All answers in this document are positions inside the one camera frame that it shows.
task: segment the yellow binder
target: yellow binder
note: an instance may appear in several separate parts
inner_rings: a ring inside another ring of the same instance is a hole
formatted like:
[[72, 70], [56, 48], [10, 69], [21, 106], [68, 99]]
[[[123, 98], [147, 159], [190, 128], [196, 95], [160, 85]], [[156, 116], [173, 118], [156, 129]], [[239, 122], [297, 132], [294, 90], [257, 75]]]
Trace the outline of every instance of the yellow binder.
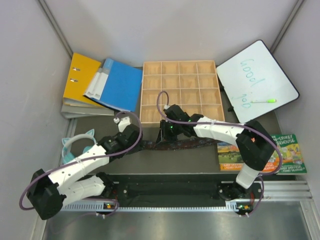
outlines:
[[79, 53], [73, 54], [64, 89], [63, 104], [78, 107], [104, 108], [104, 106], [83, 96], [100, 65], [101, 62], [99, 61]]

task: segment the whiteboard frame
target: whiteboard frame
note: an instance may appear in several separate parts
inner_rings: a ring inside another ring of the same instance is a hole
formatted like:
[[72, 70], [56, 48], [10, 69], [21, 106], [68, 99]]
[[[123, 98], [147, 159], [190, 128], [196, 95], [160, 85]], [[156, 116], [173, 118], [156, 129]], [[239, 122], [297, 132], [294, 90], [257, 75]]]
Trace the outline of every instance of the whiteboard frame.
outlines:
[[230, 103], [230, 106], [231, 106], [230, 108], [228, 108], [228, 112], [234, 112], [235, 115], [236, 115], [236, 118], [237, 118], [238, 122], [239, 122], [238, 115], [237, 115], [236, 111], [234, 110], [234, 106], [232, 106], [231, 100], [230, 100], [227, 92], [225, 91], [225, 87], [224, 87], [224, 85], [223, 85], [223, 82], [221, 81], [221, 79], [220, 79], [220, 77], [219, 77], [218, 68], [219, 68], [221, 65], [223, 65], [224, 63], [226, 63], [227, 61], [229, 61], [229, 60], [230, 60], [231, 58], [233, 58], [234, 56], [238, 55], [239, 53], [241, 53], [242, 51], [244, 51], [245, 49], [249, 48], [251, 45], [253, 45], [253, 44], [255, 44], [256, 42], [259, 42], [259, 41], [261, 41], [261, 42], [263, 43], [263, 45], [265, 46], [265, 48], [268, 50], [268, 52], [269, 52], [270, 55], [272, 56], [272, 58], [273, 58], [273, 60], [275, 61], [275, 63], [279, 66], [279, 68], [282, 70], [282, 72], [284, 73], [284, 75], [286, 76], [286, 78], [289, 80], [289, 82], [290, 82], [291, 85], [293, 86], [294, 90], [298, 93], [298, 96], [297, 96], [295, 99], [293, 99], [293, 100], [291, 100], [291, 101], [288, 101], [288, 102], [286, 102], [286, 103], [284, 103], [284, 104], [282, 104], [282, 105], [280, 105], [280, 106], [277, 106], [277, 107], [275, 107], [274, 109], [272, 109], [272, 110], [270, 110], [270, 111], [266, 111], [265, 113], [260, 114], [260, 115], [257, 114], [257, 116], [254, 117], [254, 118], [252, 118], [252, 119], [256, 119], [256, 118], [258, 118], [258, 117], [260, 117], [260, 116], [262, 116], [262, 115], [265, 115], [265, 114], [267, 114], [267, 113], [269, 113], [269, 112], [272, 112], [272, 111], [274, 111], [274, 110], [276, 110], [276, 109], [278, 109], [278, 108], [281, 108], [282, 106], [284, 106], [284, 105], [286, 105], [286, 104], [289, 104], [289, 103], [297, 100], [297, 99], [300, 97], [300, 92], [298, 91], [298, 89], [296, 88], [296, 86], [292, 83], [291, 79], [288, 77], [288, 75], [287, 75], [286, 72], [283, 70], [283, 68], [281, 67], [281, 65], [279, 64], [279, 62], [276, 60], [276, 58], [274, 57], [274, 55], [271, 53], [270, 49], [267, 47], [267, 45], [265, 44], [265, 42], [264, 42], [262, 39], [258, 39], [258, 40], [254, 41], [253, 43], [251, 43], [250, 45], [248, 45], [247, 47], [245, 47], [245, 48], [242, 49], [241, 51], [237, 52], [236, 54], [234, 54], [233, 56], [231, 56], [231, 57], [228, 58], [226, 61], [224, 61], [223, 63], [221, 63], [219, 66], [216, 67], [216, 68], [217, 68], [217, 70], [216, 70], [216, 75], [217, 75], [218, 81], [219, 81], [219, 83], [220, 83], [220, 85], [221, 85], [220, 90], [221, 90], [221, 91], [223, 90], [223, 91], [225, 92], [225, 94], [226, 94], [226, 96], [227, 96], [227, 98], [228, 98], [228, 101], [229, 101], [229, 103]]

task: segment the book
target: book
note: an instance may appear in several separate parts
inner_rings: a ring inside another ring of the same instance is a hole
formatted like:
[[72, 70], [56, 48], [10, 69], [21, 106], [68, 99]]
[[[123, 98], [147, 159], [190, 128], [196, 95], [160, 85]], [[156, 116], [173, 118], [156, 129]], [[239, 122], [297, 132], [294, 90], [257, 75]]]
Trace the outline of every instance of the book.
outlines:
[[136, 110], [142, 70], [107, 58], [94, 74], [84, 96], [119, 111]]
[[83, 96], [100, 65], [99, 61], [79, 53], [73, 54], [63, 93], [62, 102], [64, 105], [103, 108], [100, 104]]
[[[283, 162], [279, 174], [306, 174], [307, 169], [301, 150], [294, 134], [272, 134], [272, 139], [276, 142], [280, 150]], [[243, 165], [243, 159], [239, 149], [226, 142], [217, 144], [218, 159], [221, 171], [240, 171]], [[279, 156], [276, 151], [273, 152], [270, 160], [266, 164], [263, 172], [271, 172], [277, 168]]]
[[113, 116], [115, 112], [112, 109], [106, 107], [81, 107], [63, 104], [61, 108], [61, 114], [66, 119], [74, 119], [90, 116]]

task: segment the whiteboard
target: whiteboard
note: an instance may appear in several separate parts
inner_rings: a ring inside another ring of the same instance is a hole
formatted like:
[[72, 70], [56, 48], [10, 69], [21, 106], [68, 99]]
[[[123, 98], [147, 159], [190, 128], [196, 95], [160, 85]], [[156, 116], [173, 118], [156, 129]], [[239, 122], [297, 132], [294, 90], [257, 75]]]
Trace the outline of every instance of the whiteboard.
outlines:
[[[299, 92], [262, 40], [254, 42], [216, 70], [240, 123], [299, 97]], [[271, 99], [276, 99], [276, 102], [265, 102]]]

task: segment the blue cat ear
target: blue cat ear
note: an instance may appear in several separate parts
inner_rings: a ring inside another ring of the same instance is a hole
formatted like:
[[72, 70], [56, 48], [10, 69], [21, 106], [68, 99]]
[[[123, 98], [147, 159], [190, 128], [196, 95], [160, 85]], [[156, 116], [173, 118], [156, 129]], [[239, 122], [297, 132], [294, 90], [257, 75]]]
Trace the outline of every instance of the blue cat ear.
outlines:
[[93, 137], [95, 135], [95, 129], [91, 129], [91, 130], [87, 131], [85, 134], [89, 134]]
[[70, 137], [65, 137], [65, 138], [62, 138], [62, 145], [66, 145], [66, 142], [68, 142], [70, 139]]

